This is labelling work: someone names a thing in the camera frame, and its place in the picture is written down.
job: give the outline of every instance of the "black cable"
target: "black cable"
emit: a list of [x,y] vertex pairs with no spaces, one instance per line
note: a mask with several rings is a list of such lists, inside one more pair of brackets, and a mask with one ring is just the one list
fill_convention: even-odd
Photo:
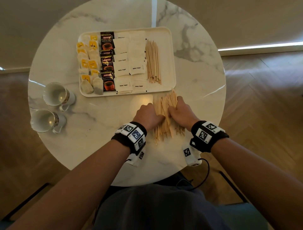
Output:
[[[207,175],[206,175],[205,179],[204,179],[198,186],[193,187],[193,188],[190,188],[190,189],[186,189],[186,191],[192,191],[192,190],[194,190],[194,189],[200,187],[200,186],[206,181],[206,179],[207,179],[207,177],[208,177],[208,175],[209,175],[210,167],[209,167],[208,161],[207,161],[206,159],[204,159],[204,158],[200,158],[200,159],[198,159],[198,160],[205,160],[205,161],[206,161],[207,167],[208,167]],[[176,187],[177,187],[177,188],[179,188],[179,187],[178,187],[178,184],[179,184],[181,181],[186,181],[186,182],[188,182],[190,185],[192,185],[191,182],[193,181],[193,179],[190,180],[190,181],[188,181],[188,180],[186,180],[186,179],[181,179],[181,180],[179,180],[178,183],[176,184]]]

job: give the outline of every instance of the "marble tabletop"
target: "marble tabletop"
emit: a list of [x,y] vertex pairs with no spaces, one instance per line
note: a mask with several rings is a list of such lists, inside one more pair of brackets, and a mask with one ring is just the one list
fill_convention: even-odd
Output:
[[[47,33],[34,57],[28,84],[30,111],[51,107],[42,99],[43,88],[60,82],[76,95],[76,103],[63,112],[67,124],[60,134],[39,134],[51,154],[68,169],[108,142],[114,131],[132,120],[142,104],[165,93],[86,98],[79,91],[75,45],[88,31],[110,31],[165,26],[171,30],[175,56],[177,95],[202,120],[219,124],[225,103],[225,74],[217,47],[189,13],[164,0],[92,0],[65,15]],[[138,168],[124,164],[112,185],[133,186],[159,181],[186,166],[181,150],[191,133],[155,144],[146,138],[146,156]]]

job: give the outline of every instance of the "white tray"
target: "white tray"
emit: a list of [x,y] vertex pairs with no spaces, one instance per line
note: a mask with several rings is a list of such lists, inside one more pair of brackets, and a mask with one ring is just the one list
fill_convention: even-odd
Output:
[[[176,86],[176,72],[175,72],[175,60],[174,60],[174,49],[172,46],[171,32],[166,27],[155,27],[155,28],[142,28],[142,29],[132,29],[132,30],[144,30],[146,32],[146,38],[151,41],[155,41],[159,47],[159,68],[161,72],[162,85],[159,83],[147,82],[147,92],[139,93],[152,93],[152,92],[163,92],[170,91]],[[125,32],[131,30],[115,30],[114,32]],[[79,36],[78,41],[82,35],[89,35],[95,32],[86,32]],[[117,94],[116,91],[107,91],[103,95],[97,95],[95,93],[86,94],[81,91],[80,87],[81,78],[79,76],[79,88],[83,96],[86,97],[97,97],[97,96],[114,96],[114,95],[126,95],[126,94],[138,94],[138,93],[124,93]]]

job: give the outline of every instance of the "white wall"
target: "white wall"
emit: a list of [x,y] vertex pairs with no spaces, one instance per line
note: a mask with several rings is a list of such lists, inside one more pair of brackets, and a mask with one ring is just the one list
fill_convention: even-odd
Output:
[[[40,42],[87,0],[1,0],[0,66],[29,67]],[[217,47],[303,41],[302,0],[171,0],[192,14]]]

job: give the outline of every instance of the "hand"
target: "hand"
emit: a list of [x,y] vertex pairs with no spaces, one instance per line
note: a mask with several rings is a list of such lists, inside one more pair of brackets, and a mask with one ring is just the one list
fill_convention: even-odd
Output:
[[165,116],[156,115],[156,111],[152,103],[148,103],[148,105],[141,105],[133,119],[133,121],[143,125],[147,132],[157,127],[164,120]]
[[177,100],[176,108],[173,106],[168,108],[169,116],[171,116],[179,125],[185,127],[188,131],[191,131],[192,126],[197,121],[200,121],[200,119],[196,117],[190,106],[185,104],[181,96],[178,96]]

